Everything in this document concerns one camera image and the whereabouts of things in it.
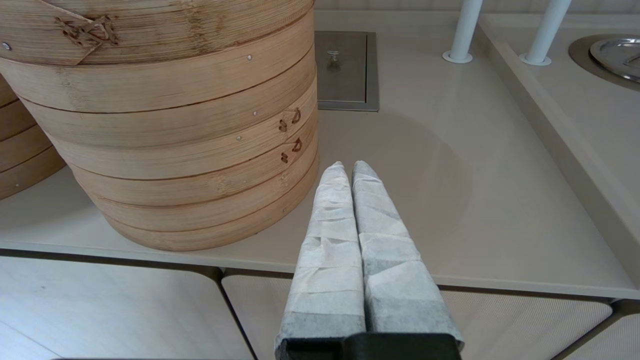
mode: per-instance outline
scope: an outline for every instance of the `metal hatch cover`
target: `metal hatch cover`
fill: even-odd
[[[316,31],[318,108],[378,111],[376,34]]]

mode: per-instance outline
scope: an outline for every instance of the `bamboo steamer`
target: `bamboo steamer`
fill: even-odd
[[[155,249],[190,251],[222,246],[257,234],[286,216],[307,196],[316,180],[317,172],[316,158],[302,180],[278,200],[245,217],[217,226],[191,231],[162,232],[138,229],[117,222],[108,216],[105,218],[126,238]]]
[[[317,113],[316,88],[252,127],[197,142],[132,149],[92,147],[50,136],[67,162],[96,174],[125,179],[167,179],[212,172],[255,158],[279,146]]]
[[[233,167],[175,179],[120,179],[94,174],[73,164],[69,166],[88,193],[100,194],[105,199],[140,206],[192,204],[239,193],[285,172],[307,153],[306,150],[294,151],[297,139],[301,139],[303,149],[317,148],[317,128],[305,126],[282,145]]]
[[[65,166],[44,132],[0,76],[0,199]]]
[[[79,113],[23,100],[51,136],[109,147],[148,147],[228,135],[280,113],[316,87],[313,49],[281,75],[234,95],[137,113]]]
[[[8,31],[0,25],[0,35],[5,31],[14,43],[10,56],[0,53],[0,71],[38,122],[12,123],[21,137],[0,143],[11,155],[0,169],[17,169],[11,166],[45,146],[36,139],[48,139],[120,234],[164,250],[241,240],[304,198],[318,166],[312,2],[182,0],[180,6],[195,13],[181,8],[172,23],[157,20],[175,1],[109,0],[92,8],[95,0],[50,1],[0,0],[17,17],[34,2],[44,9],[29,18],[32,28],[14,20]],[[193,22],[204,9],[236,13],[212,28],[210,13]],[[121,13],[105,21],[97,14],[103,10]],[[118,33],[118,44],[101,43],[82,61],[73,58],[74,47],[38,53],[34,34],[54,36],[44,22],[51,11],[75,19],[56,20],[67,31],[65,40],[95,36],[97,29]],[[184,16],[197,29],[175,25]],[[132,30],[131,19],[145,17],[148,23]],[[84,30],[75,25],[87,19],[100,21]],[[155,33],[143,36],[147,26]],[[178,38],[192,43],[173,46]],[[32,145],[11,151],[20,141]]]
[[[12,47],[3,57],[77,65],[212,53],[294,22],[313,0],[1,0],[0,5],[0,33]],[[90,26],[89,34],[74,38],[63,33],[90,20],[98,25]],[[109,26],[111,36],[99,24]],[[87,55],[97,44],[102,45]]]
[[[157,63],[60,67],[0,58],[20,97],[59,110],[122,113],[210,101],[291,68],[314,43],[313,11],[258,41]]]

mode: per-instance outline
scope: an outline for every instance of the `stainless steel lid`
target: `stainless steel lid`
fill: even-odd
[[[606,38],[595,42],[589,52],[607,70],[640,83],[640,37]]]

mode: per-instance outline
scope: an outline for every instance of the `white pipe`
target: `white pipe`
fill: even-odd
[[[562,24],[562,19],[569,9],[569,5],[571,5],[571,0],[551,0],[529,52],[520,55],[522,61],[529,65],[537,66],[549,65],[551,63],[551,59],[547,57],[547,53]]]
[[[456,35],[453,38],[451,51],[442,54],[442,57],[452,63],[468,63],[473,60],[469,54],[471,39],[480,15],[482,0],[465,0],[460,10],[460,18],[456,27]]]

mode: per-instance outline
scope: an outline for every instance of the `beige countertop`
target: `beige countertop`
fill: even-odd
[[[321,111],[321,168],[365,160],[438,284],[640,299],[488,59],[447,63],[457,13],[316,12],[378,33],[380,112]],[[147,249],[116,233],[65,168],[0,201],[0,247],[292,272],[313,193],[243,241]]]

